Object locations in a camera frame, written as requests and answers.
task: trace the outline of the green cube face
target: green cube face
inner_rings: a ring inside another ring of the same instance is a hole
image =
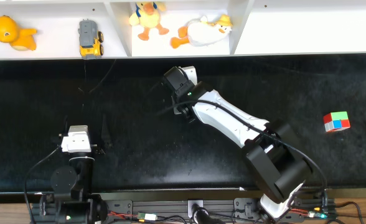
[[[333,121],[342,120],[342,119],[348,119],[347,112],[346,111],[333,112],[333,113],[331,113],[331,117],[332,117],[332,120]]]

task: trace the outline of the yellow duck plush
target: yellow duck plush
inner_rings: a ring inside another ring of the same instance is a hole
[[[35,50],[33,34],[36,29],[21,29],[9,16],[0,17],[0,42],[9,43],[15,50]]]
[[[141,40],[149,40],[148,35],[152,28],[157,28],[159,35],[165,35],[169,32],[169,29],[163,28],[159,23],[161,16],[158,10],[164,12],[166,10],[165,4],[162,2],[136,3],[136,12],[129,18],[129,23],[132,26],[140,24],[144,27],[144,32],[138,35]]]

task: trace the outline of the yellow and gray toy vehicle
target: yellow and gray toy vehicle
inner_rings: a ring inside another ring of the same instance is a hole
[[[104,41],[103,33],[97,29],[95,21],[84,20],[79,23],[79,45],[83,59],[98,59],[104,53],[103,46],[100,44]]]

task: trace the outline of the stuffed animal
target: stuffed animal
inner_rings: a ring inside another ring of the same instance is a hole
[[[36,33],[36,29],[20,28],[9,16],[0,17],[0,42],[9,43],[15,50],[35,50],[32,35]]]
[[[138,35],[141,40],[149,40],[148,34],[152,28],[157,28],[159,35],[165,35],[169,32],[169,29],[163,28],[159,23],[161,16],[158,10],[165,11],[165,4],[161,2],[136,2],[136,12],[129,18],[129,23],[132,26],[140,24],[144,27],[144,32]]]
[[[216,23],[208,22],[206,16],[194,19],[187,26],[179,29],[179,38],[173,37],[171,45],[174,49],[182,44],[192,44],[196,47],[214,44],[224,39],[231,31],[233,24],[228,15],[222,15]]]

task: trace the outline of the black table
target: black table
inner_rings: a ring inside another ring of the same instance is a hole
[[[240,149],[223,134],[173,112],[154,116],[171,97],[152,87],[176,65],[194,65],[199,80],[243,111],[288,121],[330,187],[366,187],[366,54],[121,59],[88,94],[113,61],[0,62],[0,192],[22,192],[27,170],[54,150],[65,116],[69,125],[89,125],[97,141],[103,114],[114,149],[96,158],[96,192],[255,189]],[[352,127],[326,133],[322,117],[333,111],[347,111]],[[67,157],[58,153],[38,167],[28,188],[50,189],[51,174]],[[317,176],[307,182],[319,184]]]

